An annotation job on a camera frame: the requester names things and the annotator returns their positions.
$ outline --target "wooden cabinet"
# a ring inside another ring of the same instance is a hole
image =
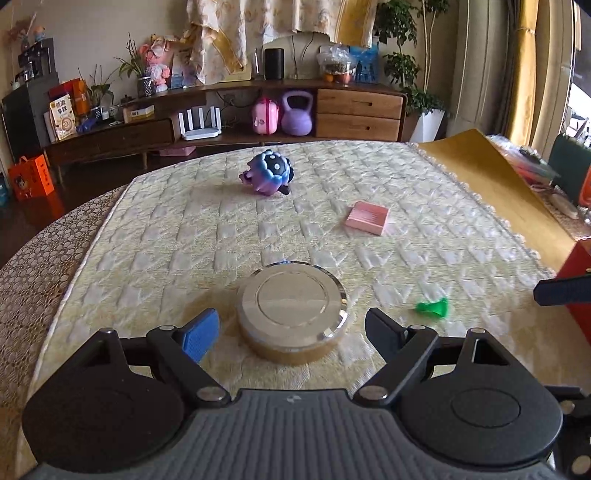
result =
[[[318,113],[374,116],[400,120],[404,98],[372,92],[318,90]]]
[[[316,136],[349,140],[398,141],[400,120],[358,115],[317,115]]]
[[[81,159],[118,157],[130,153],[166,148],[174,142],[170,118],[126,124],[97,130],[51,144],[46,153],[54,166]]]
[[[316,136],[396,142],[404,104],[402,95],[318,89]]]
[[[261,90],[280,98],[285,90],[308,90],[316,94],[316,126],[305,137],[292,137],[281,131],[258,135],[250,124],[224,127],[222,135],[185,141],[181,137],[179,112],[202,105],[207,92],[226,90]],[[248,80],[203,85],[191,89],[167,90],[127,104],[128,109],[154,105],[155,115],[138,123],[102,126],[78,137],[49,145],[47,158],[53,167],[77,161],[142,154],[144,167],[147,152],[187,146],[260,145],[309,142],[325,138],[346,140],[400,141],[406,97],[388,86],[351,83],[341,85],[324,80]]]

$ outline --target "tin lid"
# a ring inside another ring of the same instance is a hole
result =
[[[275,350],[316,348],[342,331],[345,289],[331,273],[303,262],[254,272],[238,291],[240,323],[250,337]]]

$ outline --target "curtain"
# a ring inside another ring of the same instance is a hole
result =
[[[378,0],[188,0],[191,49],[197,78],[216,83],[242,70],[248,55],[298,31],[328,34],[331,41],[369,47]]]
[[[535,23],[538,17],[538,0],[509,0],[510,11],[516,15],[512,33],[513,61],[511,92],[505,136],[515,145],[528,145],[534,119],[535,99]]]

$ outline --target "white flower pot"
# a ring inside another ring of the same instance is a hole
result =
[[[422,143],[432,142],[435,140],[435,135],[443,120],[443,110],[434,110],[429,113],[424,113],[418,118],[417,126],[410,137],[411,142]]]

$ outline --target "round metal tin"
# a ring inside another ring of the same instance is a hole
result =
[[[324,268],[281,262],[254,272],[238,290],[241,328],[265,358],[299,364],[327,354],[345,331],[345,289]]]

